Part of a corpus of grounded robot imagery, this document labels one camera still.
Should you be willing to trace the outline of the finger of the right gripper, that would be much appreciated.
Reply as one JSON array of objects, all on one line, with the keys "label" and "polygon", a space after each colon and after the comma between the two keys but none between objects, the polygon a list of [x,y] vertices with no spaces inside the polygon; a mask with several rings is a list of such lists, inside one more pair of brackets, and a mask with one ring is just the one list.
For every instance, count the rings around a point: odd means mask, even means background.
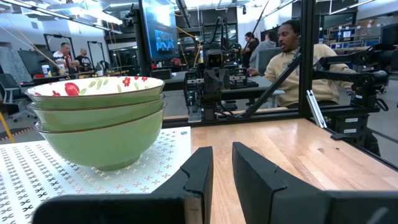
[{"label": "finger of the right gripper", "polygon": [[204,81],[204,101],[215,101],[215,99],[217,98],[217,78],[212,75],[206,74],[204,77]]},{"label": "finger of the right gripper", "polygon": [[219,94],[219,101],[221,101],[222,92],[224,90],[230,89],[230,76],[229,75],[220,75],[219,77],[219,87],[218,87],[218,94]]}]

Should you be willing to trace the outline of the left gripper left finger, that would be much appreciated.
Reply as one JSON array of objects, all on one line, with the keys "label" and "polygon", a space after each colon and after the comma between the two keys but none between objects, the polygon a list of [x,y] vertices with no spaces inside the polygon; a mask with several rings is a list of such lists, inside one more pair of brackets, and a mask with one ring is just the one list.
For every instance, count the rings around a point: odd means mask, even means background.
[{"label": "left gripper left finger", "polygon": [[32,224],[209,224],[212,188],[213,149],[200,147],[150,194],[51,198]]}]

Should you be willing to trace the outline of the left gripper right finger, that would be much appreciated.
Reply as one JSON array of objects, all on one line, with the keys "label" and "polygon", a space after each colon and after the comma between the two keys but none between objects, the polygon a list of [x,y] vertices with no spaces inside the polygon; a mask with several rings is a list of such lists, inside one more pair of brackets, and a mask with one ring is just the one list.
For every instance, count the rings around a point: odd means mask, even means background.
[{"label": "left gripper right finger", "polygon": [[232,161],[247,224],[398,224],[398,191],[321,190],[241,142]]}]

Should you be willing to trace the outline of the grey work desk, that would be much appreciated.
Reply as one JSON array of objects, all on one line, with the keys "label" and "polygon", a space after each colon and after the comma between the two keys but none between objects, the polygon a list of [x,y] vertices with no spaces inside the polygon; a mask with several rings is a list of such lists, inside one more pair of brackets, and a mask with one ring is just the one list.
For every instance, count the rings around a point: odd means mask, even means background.
[{"label": "grey work desk", "polygon": [[[165,80],[163,91],[174,91],[183,89],[183,79],[185,72],[177,72],[176,76]],[[221,94],[222,100],[242,100],[249,98],[259,98],[271,85],[269,80],[263,77],[249,77],[250,81],[256,82],[259,86],[250,88],[241,88],[233,90],[223,90]]]}]

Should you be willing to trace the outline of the white perforated metal shelf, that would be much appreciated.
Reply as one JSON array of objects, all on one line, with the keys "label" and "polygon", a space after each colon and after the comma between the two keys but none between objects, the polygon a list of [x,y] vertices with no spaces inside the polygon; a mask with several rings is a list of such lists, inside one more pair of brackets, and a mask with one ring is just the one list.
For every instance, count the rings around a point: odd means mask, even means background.
[{"label": "white perforated metal shelf", "polygon": [[30,224],[44,201],[71,194],[149,194],[192,154],[189,127],[162,129],[133,164],[100,171],[62,159],[47,141],[0,145],[0,224]]}]

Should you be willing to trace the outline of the monitor with blue screen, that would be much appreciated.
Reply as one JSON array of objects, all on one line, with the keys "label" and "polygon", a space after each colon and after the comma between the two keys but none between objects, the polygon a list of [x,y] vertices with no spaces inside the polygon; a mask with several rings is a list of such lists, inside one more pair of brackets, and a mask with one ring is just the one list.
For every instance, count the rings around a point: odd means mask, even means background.
[{"label": "monitor with blue screen", "polygon": [[174,3],[170,0],[138,0],[144,43],[152,62],[179,57]]}]

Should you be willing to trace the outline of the silver aluminium bar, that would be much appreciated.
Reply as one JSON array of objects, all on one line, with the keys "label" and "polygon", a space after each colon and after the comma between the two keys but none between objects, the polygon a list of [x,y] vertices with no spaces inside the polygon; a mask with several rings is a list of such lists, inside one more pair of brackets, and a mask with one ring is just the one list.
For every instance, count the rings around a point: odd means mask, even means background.
[{"label": "silver aluminium bar", "polygon": [[324,120],[324,117],[322,115],[322,112],[320,110],[320,107],[318,105],[318,102],[315,98],[313,91],[307,90],[306,97],[317,126],[323,129],[327,128],[326,121]]}]

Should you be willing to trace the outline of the grey office chair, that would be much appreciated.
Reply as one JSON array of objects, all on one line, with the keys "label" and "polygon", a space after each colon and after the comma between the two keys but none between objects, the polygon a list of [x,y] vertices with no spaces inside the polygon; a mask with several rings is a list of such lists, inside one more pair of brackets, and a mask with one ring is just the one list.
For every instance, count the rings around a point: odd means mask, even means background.
[{"label": "grey office chair", "polygon": [[9,112],[13,122],[17,122],[24,115],[37,119],[37,115],[27,107],[32,101],[22,92],[20,85],[11,74],[0,74],[0,94],[4,105],[16,106],[18,109],[18,112]]}]

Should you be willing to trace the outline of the black aluminium rig frame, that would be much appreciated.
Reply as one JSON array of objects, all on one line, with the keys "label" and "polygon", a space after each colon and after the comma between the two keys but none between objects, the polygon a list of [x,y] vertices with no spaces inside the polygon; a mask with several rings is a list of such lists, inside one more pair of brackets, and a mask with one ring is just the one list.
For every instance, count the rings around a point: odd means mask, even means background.
[{"label": "black aluminium rig frame", "polygon": [[[225,117],[218,116],[217,120],[213,121],[202,121],[190,123],[188,118],[172,118],[167,119],[163,123],[164,128],[176,128],[181,126],[214,126],[222,124],[238,124],[238,123],[250,123],[255,121],[273,121],[281,119],[295,119],[295,118],[305,118],[311,122],[315,123],[315,119],[312,115],[310,106],[307,101],[307,90],[312,90],[311,78],[313,72],[312,57],[313,57],[313,33],[315,32],[315,26],[312,23],[314,18],[314,8],[315,3],[313,0],[303,0],[302,3],[302,23],[301,23],[301,36],[300,36],[300,46],[298,52],[302,54],[303,62],[297,67],[300,69],[300,85],[299,85],[299,96],[298,96],[298,107],[296,109],[288,109],[285,111],[276,112],[260,112],[259,109],[250,119],[247,120],[237,120],[237,119],[226,119]],[[388,50],[388,46],[383,45],[383,50]],[[323,117],[348,117],[355,118],[364,116],[367,117],[369,113],[378,112],[382,109],[375,106],[373,108],[360,108],[353,106],[351,103],[348,106],[320,106]]]}]

